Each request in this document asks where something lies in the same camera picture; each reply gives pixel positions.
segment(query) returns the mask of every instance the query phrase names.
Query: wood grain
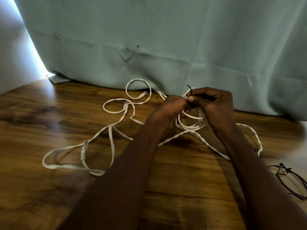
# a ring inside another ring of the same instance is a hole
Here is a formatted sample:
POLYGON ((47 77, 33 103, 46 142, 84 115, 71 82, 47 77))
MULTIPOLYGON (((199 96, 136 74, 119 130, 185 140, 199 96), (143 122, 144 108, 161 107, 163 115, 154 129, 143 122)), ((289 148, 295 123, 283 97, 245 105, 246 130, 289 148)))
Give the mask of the wood grain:
MULTIPOLYGON (((140 93, 131 91, 135 96, 140 93)), ((52 85, 48 80, 0 96, 0 229, 56 229, 69 214, 96 178, 82 171, 49 170, 41 160, 48 151, 79 144, 118 121, 122 113, 109 114, 102 109, 112 98, 127 97, 124 90, 77 82, 52 85)), ((144 122, 161 102, 153 93, 150 101, 136 105, 135 118, 144 122)), ((121 110, 122 106, 118 101, 107 108, 121 110)), ((236 119, 257 131, 264 147, 261 156, 267 164, 283 162, 307 179, 306 123, 245 112, 236 112, 236 119)), ((126 117, 118 128, 133 137, 140 125, 126 117)), ((252 132, 242 129, 257 148, 252 132)), ((178 132, 170 128, 164 138, 178 132)), ((225 153, 209 127, 200 134, 225 153)), ((113 139, 118 157, 129 141, 116 132, 113 139)), ((88 150, 88 165, 106 170, 111 161, 107 131, 90 143, 88 150)), ((48 162, 81 165, 80 148, 57 154, 48 162)), ((294 178, 286 182, 301 189, 294 178)), ((299 204, 307 211, 307 202, 299 204)), ((244 221, 247 226, 251 224, 249 217, 229 161, 194 135, 185 134, 158 148, 139 229, 245 229, 244 221)))

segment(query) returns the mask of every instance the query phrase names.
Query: person's left arm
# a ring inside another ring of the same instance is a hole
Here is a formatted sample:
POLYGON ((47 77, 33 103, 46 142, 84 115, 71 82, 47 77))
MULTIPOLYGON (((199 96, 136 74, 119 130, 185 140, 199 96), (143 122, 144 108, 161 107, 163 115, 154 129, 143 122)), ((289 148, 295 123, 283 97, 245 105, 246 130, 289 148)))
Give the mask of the person's left arm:
POLYGON ((114 164, 90 186, 58 229, 136 229, 160 138, 170 122, 188 109, 184 98, 169 96, 114 164))

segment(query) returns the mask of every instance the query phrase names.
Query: twisted white cable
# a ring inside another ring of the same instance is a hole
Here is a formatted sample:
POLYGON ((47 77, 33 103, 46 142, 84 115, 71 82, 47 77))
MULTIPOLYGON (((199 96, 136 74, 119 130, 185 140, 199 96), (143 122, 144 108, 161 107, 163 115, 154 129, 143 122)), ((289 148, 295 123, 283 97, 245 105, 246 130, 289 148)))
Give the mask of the twisted white cable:
MULTIPOLYGON (((149 88, 149 90, 150 90, 150 93, 149 93, 149 96, 148 96, 148 98, 146 99, 146 101, 144 101, 144 102, 132 102, 132 101, 130 101, 130 100, 128 100, 128 99, 125 99, 125 98, 116 98, 116 99, 111 99, 111 100, 109 100, 109 101, 106 101, 106 102, 103 104, 103 106, 102 106, 103 109, 104 109, 104 111, 106 111, 106 112, 108 112, 108 113, 110 113, 110 114, 118 114, 118 113, 124 112, 124 114, 123 114, 123 116, 120 118, 120 120, 119 120, 118 122, 116 122, 116 123, 112 123, 112 124, 110 124, 110 125, 108 125, 108 126, 102 128, 100 131, 98 131, 98 132, 96 133, 96 135, 93 136, 93 138, 91 138, 91 139, 89 139, 89 140, 85 140, 85 141, 84 141, 83 143, 81 143, 81 144, 73 145, 73 146, 67 146, 67 147, 64 147, 64 148, 56 148, 56 149, 51 150, 50 152, 48 152, 48 153, 44 156, 43 161, 42 161, 43 166, 45 166, 45 167, 48 168, 48 169, 67 168, 67 169, 74 169, 74 170, 85 170, 85 171, 88 171, 89 173, 91 173, 91 174, 93 174, 93 175, 95 175, 95 176, 101 176, 101 175, 103 175, 103 174, 105 173, 104 171, 102 171, 102 170, 93 170, 93 169, 90 169, 90 168, 88 167, 88 165, 86 164, 87 144, 90 143, 93 139, 95 139, 101 132, 103 132, 105 129, 108 128, 108 130, 109 130, 109 139, 110 139, 110 142, 111 142, 111 150, 112 150, 112 161, 111 161, 111 164, 110 164, 110 166, 109 166, 109 167, 111 167, 112 164, 113 164, 113 162, 114 162, 114 159, 115 159, 115 146, 114 146, 114 143, 113 143, 112 129, 114 129, 115 131, 117 131, 121 136, 123 136, 123 137, 125 137, 125 138, 127 138, 127 139, 129 139, 129 140, 133 140, 133 138, 128 137, 127 135, 125 135, 124 133, 122 133, 121 131, 119 131, 119 130, 115 127, 115 125, 117 125, 118 123, 120 123, 120 122, 125 118, 125 116, 126 116, 126 114, 127 114, 127 112, 128 112, 129 105, 132 105, 132 108, 133 108, 133 114, 132 114, 132 116, 130 116, 130 119, 131 119, 132 121, 136 122, 136 123, 144 124, 144 123, 142 123, 141 121, 136 120, 136 119, 133 118, 133 117, 135 116, 135 106, 134 106, 134 105, 135 105, 135 104, 144 104, 145 102, 147 102, 147 101, 150 99, 150 97, 151 97, 151 87, 150 87, 150 85, 148 84, 148 82, 145 81, 145 80, 143 80, 143 79, 133 79, 133 80, 129 81, 129 82, 127 83, 127 85, 126 85, 126 94, 127 94, 127 96, 128 96, 129 98, 132 98, 132 99, 140 99, 140 98, 144 97, 144 96, 147 94, 147 92, 145 91, 145 92, 143 92, 143 93, 142 93, 140 96, 138 96, 138 97, 131 97, 131 96, 128 94, 127 89, 128 89, 129 84, 130 84, 131 82, 133 82, 133 81, 143 81, 143 82, 145 82, 146 85, 148 86, 148 88, 149 88), (123 109, 122 109, 121 111, 108 111, 108 110, 105 108, 105 105, 106 105, 107 103, 112 102, 112 101, 114 101, 114 100, 125 100, 124 107, 123 107, 123 109), (57 152, 57 151, 69 150, 69 149, 73 149, 73 148, 75 148, 75 147, 81 147, 81 146, 82 146, 82 149, 81 149, 81 161, 82 161, 82 164, 83 164, 84 167, 79 167, 79 166, 74 166, 74 165, 69 165, 69 164, 64 164, 64 165, 55 165, 55 164, 53 164, 53 165, 48 165, 48 164, 46 164, 46 162, 45 162, 45 160, 46 160, 46 158, 47 158, 48 156, 50 156, 51 154, 53 154, 53 153, 55 153, 55 152, 57 152)), ((167 96, 164 95, 162 92, 158 91, 158 93, 159 93, 159 95, 161 96, 161 98, 162 98, 163 100, 165 100, 165 98, 167 98, 167 96)), ((208 142, 206 142, 205 139, 202 138, 201 135, 200 135, 199 133, 196 132, 197 130, 203 128, 206 124, 205 124, 205 115, 204 115, 202 109, 199 108, 199 107, 195 107, 195 110, 198 112, 198 117, 191 116, 191 115, 185 113, 184 111, 183 111, 182 113, 183 113, 184 115, 186 115, 187 117, 189 117, 189 118, 197 119, 197 120, 198 120, 197 123, 195 123, 195 124, 193 124, 193 125, 191 125, 191 126, 186 126, 186 125, 184 125, 184 124, 181 122, 180 115, 178 115, 178 117, 175 119, 175 125, 176 125, 178 128, 180 128, 180 129, 182 129, 182 130, 184 130, 184 131, 180 132, 180 133, 177 134, 177 135, 174 135, 174 136, 171 137, 171 138, 168 138, 168 139, 164 140, 163 142, 159 143, 158 146, 161 146, 161 145, 163 145, 164 143, 169 142, 171 139, 177 138, 178 136, 180 136, 180 135, 182 135, 182 134, 185 134, 185 133, 190 132, 190 133, 196 134, 196 135, 199 137, 199 139, 200 139, 202 142, 204 142, 204 143, 205 143, 209 148, 211 148, 213 151, 215 151, 215 152, 217 152, 218 154, 220 154, 223 158, 229 160, 229 157, 228 157, 228 156, 226 156, 226 155, 220 153, 216 148, 212 147, 208 142)), ((262 143, 260 142, 259 137, 258 137, 256 131, 255 131, 253 128, 251 128, 250 126, 245 125, 245 124, 237 123, 237 125, 242 125, 242 126, 245 126, 245 127, 249 127, 249 128, 251 129, 251 131, 255 134, 255 137, 256 137, 256 139, 258 140, 258 144, 259 144, 259 150, 257 151, 257 154, 260 155, 260 152, 263 150, 263 147, 262 147, 262 143)))

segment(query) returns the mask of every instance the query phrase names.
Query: white wall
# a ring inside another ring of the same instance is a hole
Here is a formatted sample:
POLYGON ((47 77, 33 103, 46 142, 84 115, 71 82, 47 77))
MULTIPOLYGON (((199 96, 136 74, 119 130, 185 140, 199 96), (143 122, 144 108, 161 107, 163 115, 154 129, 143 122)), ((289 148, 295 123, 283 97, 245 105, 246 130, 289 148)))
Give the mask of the white wall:
POLYGON ((0 94, 47 75, 13 0, 0 0, 0 94))

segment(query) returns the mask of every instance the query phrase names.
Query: person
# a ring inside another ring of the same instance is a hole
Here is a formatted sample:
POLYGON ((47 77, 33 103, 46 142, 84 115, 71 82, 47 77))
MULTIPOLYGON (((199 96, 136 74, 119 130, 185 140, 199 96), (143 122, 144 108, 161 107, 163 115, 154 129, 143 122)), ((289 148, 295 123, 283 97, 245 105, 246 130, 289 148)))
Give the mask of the person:
POLYGON ((182 111, 189 112, 189 103, 201 107, 227 150, 256 228, 307 229, 306 213, 282 188, 237 127, 231 92, 205 87, 194 89, 193 96, 187 96, 187 100, 175 95, 167 97, 108 171, 85 192, 59 230, 136 229, 159 140, 182 111))

